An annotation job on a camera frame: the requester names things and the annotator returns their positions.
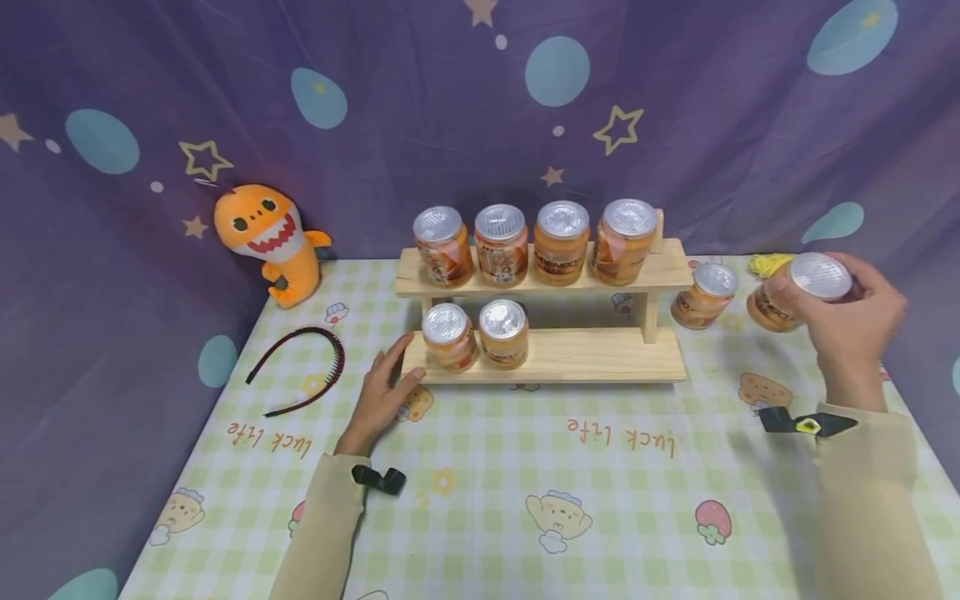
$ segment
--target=wooden rack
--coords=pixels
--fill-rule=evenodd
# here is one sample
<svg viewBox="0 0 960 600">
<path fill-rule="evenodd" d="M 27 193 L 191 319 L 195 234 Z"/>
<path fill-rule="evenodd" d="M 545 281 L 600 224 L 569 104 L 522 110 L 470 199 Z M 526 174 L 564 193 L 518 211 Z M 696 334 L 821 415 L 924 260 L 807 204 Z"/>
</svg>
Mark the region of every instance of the wooden rack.
<svg viewBox="0 0 960 600">
<path fill-rule="evenodd" d="M 673 328 L 657 323 L 660 294 L 687 290 L 693 276 L 684 247 L 675 238 L 663 239 L 663 213 L 658 210 L 656 238 L 640 275 L 629 285 L 611 286 L 597 281 L 586 265 L 580 278 L 566 287 L 541 283 L 534 274 L 534 249 L 530 245 L 527 277 L 516 287 L 501 289 L 484 282 L 479 268 L 464 285 L 448 290 L 430 283 L 420 252 L 404 249 L 396 269 L 394 292 L 401 298 L 419 298 L 425 315 L 436 299 L 472 296 L 516 297 L 525 294 L 579 294 L 607 292 L 632 294 L 633 326 L 577 329 L 531 329 L 526 362 L 512 371 L 493 367 L 481 352 L 468 370 L 447 372 L 430 357 L 423 335 L 415 332 L 403 359 L 403 374 L 416 367 L 426 369 L 423 383 L 555 383 L 555 382 L 668 382 L 686 379 L 686 368 Z M 593 250 L 589 243 L 587 256 Z M 473 262 L 476 249 L 470 248 Z"/>
</svg>

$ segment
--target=can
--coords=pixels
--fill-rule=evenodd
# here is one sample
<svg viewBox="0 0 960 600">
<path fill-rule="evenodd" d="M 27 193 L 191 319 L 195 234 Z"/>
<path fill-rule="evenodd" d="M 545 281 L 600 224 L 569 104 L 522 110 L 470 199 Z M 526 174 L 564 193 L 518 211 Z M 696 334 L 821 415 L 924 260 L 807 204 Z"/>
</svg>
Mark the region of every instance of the can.
<svg viewBox="0 0 960 600">
<path fill-rule="evenodd" d="M 643 200 L 607 204 L 590 255 L 593 276 L 607 285 L 633 283 L 653 246 L 657 219 L 657 211 Z"/>
<path fill-rule="evenodd" d="M 565 286 L 580 278 L 590 238 L 587 210 L 571 200 L 540 209 L 534 226 L 534 269 L 547 285 Z"/>
<path fill-rule="evenodd" d="M 466 371 L 480 355 L 473 323 L 453 302 L 437 304 L 423 316 L 423 341 L 442 369 Z"/>
<path fill-rule="evenodd" d="M 704 263 L 693 272 L 693 287 L 673 300 L 670 314 L 687 329 L 706 329 L 731 303 L 738 285 L 727 267 Z"/>
<path fill-rule="evenodd" d="M 480 275 L 494 287 L 513 287 L 527 277 L 527 223 L 509 204 L 493 204 L 477 214 L 473 238 Z"/>
<path fill-rule="evenodd" d="M 820 252 L 798 254 L 747 298 L 747 313 L 751 319 L 775 333 L 793 331 L 803 324 L 799 317 L 777 306 L 770 298 L 768 286 L 780 277 L 790 277 L 800 289 L 824 302 L 841 300 L 853 287 L 853 277 L 839 260 Z"/>
<path fill-rule="evenodd" d="M 417 215 L 414 240 L 427 278 L 437 287 L 459 287 L 473 276 L 467 226 L 455 208 L 432 206 Z"/>
<path fill-rule="evenodd" d="M 498 369 L 516 369 L 527 360 L 530 330 L 523 307 L 494 300 L 480 310 L 480 346 Z"/>
</svg>

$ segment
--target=hand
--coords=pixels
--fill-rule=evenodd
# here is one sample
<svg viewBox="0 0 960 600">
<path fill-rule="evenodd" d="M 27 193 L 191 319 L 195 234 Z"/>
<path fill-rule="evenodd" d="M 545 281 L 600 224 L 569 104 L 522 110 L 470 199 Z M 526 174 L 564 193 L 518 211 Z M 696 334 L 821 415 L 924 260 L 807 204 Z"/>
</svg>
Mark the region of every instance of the hand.
<svg viewBox="0 0 960 600">
<path fill-rule="evenodd" d="M 771 281 L 771 298 L 806 322 L 828 403 L 886 412 L 880 358 L 906 314 L 906 298 L 873 265 L 841 252 L 827 254 L 853 276 L 851 301 L 817 300 L 789 277 Z"/>
<path fill-rule="evenodd" d="M 389 381 L 396 361 L 413 339 L 414 334 L 407 333 L 396 340 L 386 354 L 377 353 L 372 367 L 364 375 L 353 417 L 340 436 L 334 454 L 370 456 L 373 444 L 394 421 L 403 400 L 420 384 L 425 375 L 420 367 L 407 373 L 395 388 L 390 387 Z"/>
</svg>

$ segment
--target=checkered tablecloth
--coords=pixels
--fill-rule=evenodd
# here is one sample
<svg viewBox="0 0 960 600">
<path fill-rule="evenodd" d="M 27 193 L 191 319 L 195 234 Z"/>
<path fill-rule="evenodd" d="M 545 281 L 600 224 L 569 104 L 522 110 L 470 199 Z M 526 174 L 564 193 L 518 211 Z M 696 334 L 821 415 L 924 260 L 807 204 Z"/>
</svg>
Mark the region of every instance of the checkered tablecloth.
<svg viewBox="0 0 960 600">
<path fill-rule="evenodd" d="M 345 600 L 812 597 L 812 440 L 764 433 L 748 402 L 784 401 L 774 392 L 785 389 L 800 415 L 823 382 L 804 329 L 773 334 L 750 321 L 746 259 L 713 259 L 737 271 L 741 289 L 712 329 L 678 327 L 683 383 L 421 391 L 373 454 L 375 467 L 409 479 L 400 497 L 368 495 Z M 172 525 L 154 531 L 121 598 L 267 597 L 363 374 L 418 323 L 420 305 L 392 292 L 395 269 L 326 263 L 306 304 L 268 302 L 173 490 Z M 627 326 L 623 300 L 522 299 L 533 326 Z M 666 323 L 670 301 L 660 304 Z M 478 302 L 466 304 L 474 316 Z M 332 349 L 306 335 L 244 383 L 273 342 L 304 325 L 341 338 L 346 370 L 314 405 L 266 420 L 330 367 Z M 884 387 L 891 409 L 906 412 L 893 383 Z M 918 436 L 916 505 L 944 588 L 960 598 L 960 498 Z"/>
</svg>

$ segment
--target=shelf board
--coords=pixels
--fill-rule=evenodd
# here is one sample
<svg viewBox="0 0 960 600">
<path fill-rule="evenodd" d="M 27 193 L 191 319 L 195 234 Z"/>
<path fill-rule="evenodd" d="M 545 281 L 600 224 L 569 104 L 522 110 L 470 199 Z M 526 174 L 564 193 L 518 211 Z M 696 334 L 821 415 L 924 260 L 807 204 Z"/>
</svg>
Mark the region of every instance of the shelf board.
<svg viewBox="0 0 960 600">
<path fill-rule="evenodd" d="M 593 251 L 593 242 L 587 247 L 587 256 Z M 473 255 L 473 264 L 477 264 L 476 248 L 470 247 Z M 473 277 L 464 285 L 452 290 L 439 288 L 427 279 L 422 268 L 420 252 L 416 248 L 405 248 L 400 254 L 400 264 L 396 269 L 394 292 L 401 298 L 462 298 L 490 294 L 531 294 L 563 292 L 622 292 L 632 294 L 637 292 L 680 292 L 690 289 L 693 285 L 693 275 L 686 264 L 684 246 L 679 239 L 667 238 L 662 242 L 660 253 L 647 255 L 640 275 L 629 285 L 607 285 L 593 278 L 589 269 L 584 270 L 575 283 L 565 287 L 554 287 L 541 283 L 534 271 L 534 246 L 530 245 L 530 268 L 527 277 L 519 285 L 512 288 L 496 288 L 484 282 L 479 268 Z"/>
<path fill-rule="evenodd" d="M 676 334 L 669 326 L 661 326 L 658 334 L 655 344 L 644 344 L 639 327 L 532 329 L 530 353 L 518 369 L 496 369 L 481 350 L 472 367 L 451 373 L 437 365 L 427 352 L 422 332 L 415 331 L 404 354 L 402 372 L 424 367 L 426 384 L 683 381 L 686 368 Z"/>
</svg>

